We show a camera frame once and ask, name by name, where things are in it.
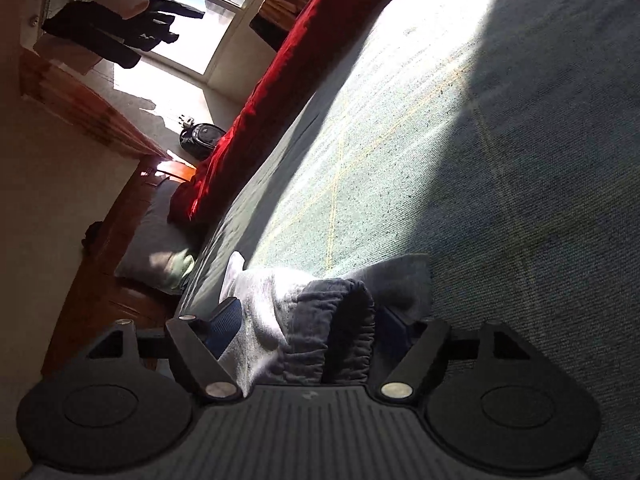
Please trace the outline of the orange left curtain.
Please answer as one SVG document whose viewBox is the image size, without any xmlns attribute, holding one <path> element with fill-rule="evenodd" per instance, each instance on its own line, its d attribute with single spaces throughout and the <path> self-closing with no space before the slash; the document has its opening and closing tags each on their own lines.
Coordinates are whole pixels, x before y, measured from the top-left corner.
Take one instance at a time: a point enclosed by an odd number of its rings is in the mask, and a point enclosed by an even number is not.
<svg viewBox="0 0 640 480">
<path fill-rule="evenodd" d="M 18 86 L 22 96 L 124 156 L 165 158 L 166 153 L 119 110 L 65 70 L 21 48 Z"/>
</svg>

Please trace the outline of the grey sweatpants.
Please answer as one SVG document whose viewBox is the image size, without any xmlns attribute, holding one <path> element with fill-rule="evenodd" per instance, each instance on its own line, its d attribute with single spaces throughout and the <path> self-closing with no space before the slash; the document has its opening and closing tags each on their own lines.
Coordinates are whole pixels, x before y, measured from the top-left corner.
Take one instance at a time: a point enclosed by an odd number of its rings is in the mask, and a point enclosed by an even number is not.
<svg viewBox="0 0 640 480">
<path fill-rule="evenodd" d="M 344 278 L 315 278 L 248 270 L 234 252 L 220 296 L 240 304 L 239 329 L 218 361 L 242 393 L 257 385 L 363 385 L 382 337 L 431 315 L 431 261 L 404 255 Z"/>
</svg>

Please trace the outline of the grey plaid pillow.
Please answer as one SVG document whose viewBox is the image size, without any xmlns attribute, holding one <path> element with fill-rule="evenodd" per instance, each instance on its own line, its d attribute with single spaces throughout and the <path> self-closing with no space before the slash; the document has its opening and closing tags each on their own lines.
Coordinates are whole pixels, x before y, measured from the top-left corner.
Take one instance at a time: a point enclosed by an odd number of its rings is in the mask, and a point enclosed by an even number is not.
<svg viewBox="0 0 640 480">
<path fill-rule="evenodd" d="M 116 278 L 139 282 L 170 296 L 183 293 L 203 237 L 168 221 L 171 197 L 178 187 L 179 183 L 170 179 L 157 185 L 149 208 L 116 266 Z"/>
</svg>

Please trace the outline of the red duvet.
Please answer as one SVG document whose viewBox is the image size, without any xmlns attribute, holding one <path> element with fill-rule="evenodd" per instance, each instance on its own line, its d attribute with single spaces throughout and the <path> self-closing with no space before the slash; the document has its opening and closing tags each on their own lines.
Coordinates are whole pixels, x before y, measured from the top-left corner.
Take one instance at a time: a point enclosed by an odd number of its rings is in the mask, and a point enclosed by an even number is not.
<svg viewBox="0 0 640 480">
<path fill-rule="evenodd" d="M 309 0 L 213 153 L 171 196 L 168 221 L 212 226 L 254 176 L 288 125 L 390 0 Z"/>
</svg>

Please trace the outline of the green plaid bed blanket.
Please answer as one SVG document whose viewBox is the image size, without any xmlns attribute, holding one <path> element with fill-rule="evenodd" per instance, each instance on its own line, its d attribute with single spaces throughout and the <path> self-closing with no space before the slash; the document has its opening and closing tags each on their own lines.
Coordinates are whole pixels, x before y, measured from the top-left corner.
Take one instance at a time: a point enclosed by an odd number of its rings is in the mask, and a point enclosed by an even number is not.
<svg viewBox="0 0 640 480">
<path fill-rule="evenodd" d="M 498 318 L 598 401 L 586 465 L 639 474 L 639 0 L 392 0 L 213 225 L 230 256 L 341 278 L 427 258 L 432 315 Z"/>
</svg>

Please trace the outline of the black backpack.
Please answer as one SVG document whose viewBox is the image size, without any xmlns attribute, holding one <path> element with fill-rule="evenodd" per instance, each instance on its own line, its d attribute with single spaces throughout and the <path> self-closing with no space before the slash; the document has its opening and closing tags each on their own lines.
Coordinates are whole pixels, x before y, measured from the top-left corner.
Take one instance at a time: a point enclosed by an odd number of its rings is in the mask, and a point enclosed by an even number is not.
<svg viewBox="0 0 640 480">
<path fill-rule="evenodd" d="M 197 124 L 193 118 L 181 116 L 180 124 L 180 146 L 183 151 L 199 162 L 202 162 L 213 153 L 218 142 L 226 134 L 223 128 L 209 122 L 199 122 Z"/>
</svg>

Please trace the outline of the brown wooden headboard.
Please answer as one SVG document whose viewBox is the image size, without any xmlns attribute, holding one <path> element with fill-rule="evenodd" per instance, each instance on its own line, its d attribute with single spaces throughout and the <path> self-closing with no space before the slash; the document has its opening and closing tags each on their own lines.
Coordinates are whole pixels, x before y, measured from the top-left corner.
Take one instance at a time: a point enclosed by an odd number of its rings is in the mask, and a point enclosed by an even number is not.
<svg viewBox="0 0 640 480">
<path fill-rule="evenodd" d="M 177 297 L 118 278 L 115 269 L 156 188 L 165 180 L 179 183 L 190 180 L 194 172 L 194 168 L 182 162 L 155 156 L 140 160 L 82 257 L 43 359 L 43 377 L 62 370 L 120 318 L 129 318 L 139 328 L 157 328 L 174 314 Z"/>
</svg>

